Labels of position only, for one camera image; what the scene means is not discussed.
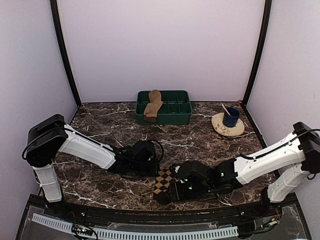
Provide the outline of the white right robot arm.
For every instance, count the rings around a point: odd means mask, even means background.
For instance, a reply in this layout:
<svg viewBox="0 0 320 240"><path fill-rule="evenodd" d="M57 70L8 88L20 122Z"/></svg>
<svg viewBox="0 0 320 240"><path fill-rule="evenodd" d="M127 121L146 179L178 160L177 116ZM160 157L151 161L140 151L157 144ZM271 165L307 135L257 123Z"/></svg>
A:
<svg viewBox="0 0 320 240"><path fill-rule="evenodd" d="M196 160L174 165L170 183L174 202L199 199L207 194L222 195L274 172L286 170L261 193L255 213L266 217L304 179L312 180L320 172L320 130L297 122L282 140L250 155L239 155L211 167Z"/></svg>

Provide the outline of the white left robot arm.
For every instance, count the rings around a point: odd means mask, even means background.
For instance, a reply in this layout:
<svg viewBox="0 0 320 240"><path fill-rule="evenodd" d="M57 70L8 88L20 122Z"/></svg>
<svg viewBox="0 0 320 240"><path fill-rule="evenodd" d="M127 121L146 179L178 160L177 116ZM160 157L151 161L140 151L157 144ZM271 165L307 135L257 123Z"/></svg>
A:
<svg viewBox="0 0 320 240"><path fill-rule="evenodd" d="M45 199L60 218L67 218L70 206L63 201L63 192L53 165L57 153L65 153L120 175L152 177L157 174L162 152L157 155L153 139L139 140L132 146L114 147L100 143L75 130L61 114L55 114L28 132L27 146L21 156L33 168Z"/></svg>

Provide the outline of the brown argyle sock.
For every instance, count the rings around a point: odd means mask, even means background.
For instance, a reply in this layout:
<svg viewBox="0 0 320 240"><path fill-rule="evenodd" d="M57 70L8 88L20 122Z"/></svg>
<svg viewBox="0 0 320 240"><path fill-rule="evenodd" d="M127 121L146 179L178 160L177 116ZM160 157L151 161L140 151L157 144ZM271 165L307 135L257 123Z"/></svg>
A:
<svg viewBox="0 0 320 240"><path fill-rule="evenodd" d="M170 185L173 181L172 173L169 169L160 167L155 178L153 199L160 205L168 205L172 202Z"/></svg>

